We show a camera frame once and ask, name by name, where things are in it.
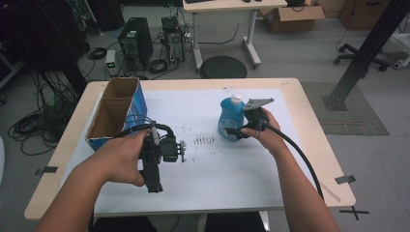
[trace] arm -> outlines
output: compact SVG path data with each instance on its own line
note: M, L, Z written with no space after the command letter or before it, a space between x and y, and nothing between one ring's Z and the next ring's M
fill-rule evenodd
M264 109L269 123L280 130L279 124L271 112ZM269 150L274 156L283 197L284 210L290 231L339 231L337 223L295 161L283 139L273 131L242 129Z
M105 182L143 186L136 166L148 133L141 130L134 136L111 139L75 167L35 231L85 231Z

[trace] blue cardboard box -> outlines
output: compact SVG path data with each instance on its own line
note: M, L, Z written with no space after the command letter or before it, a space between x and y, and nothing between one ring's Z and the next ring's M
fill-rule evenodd
M97 151L108 139L130 127L145 123L147 105L136 77L108 81L97 111L86 133L86 141Z

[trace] forearm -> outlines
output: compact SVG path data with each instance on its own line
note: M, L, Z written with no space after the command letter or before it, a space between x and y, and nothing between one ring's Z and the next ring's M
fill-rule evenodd
M87 163L77 166L38 224L36 231L85 231L104 180Z
M338 231L324 200L288 149L275 154L283 204L291 231Z

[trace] cardboard box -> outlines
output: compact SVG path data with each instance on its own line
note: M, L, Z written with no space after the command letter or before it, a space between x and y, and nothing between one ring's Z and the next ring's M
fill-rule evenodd
M263 21L272 33L310 31L315 19L324 18L321 6L277 8L264 15Z
M340 13L340 22L349 30L370 30L390 0L347 0Z
M145 123L147 106L138 78L111 78L102 93L85 140L97 151L108 139Z
M327 18L339 18L346 0L318 0L317 3L322 6Z

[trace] black stand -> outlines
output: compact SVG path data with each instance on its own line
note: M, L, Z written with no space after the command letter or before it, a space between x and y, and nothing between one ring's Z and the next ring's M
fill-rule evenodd
M399 23L410 10L410 1L392 0L376 25L368 34L365 42L356 53L341 80L330 96L324 96L323 102L328 110L346 110L344 101L359 79L366 74L371 61L393 34Z

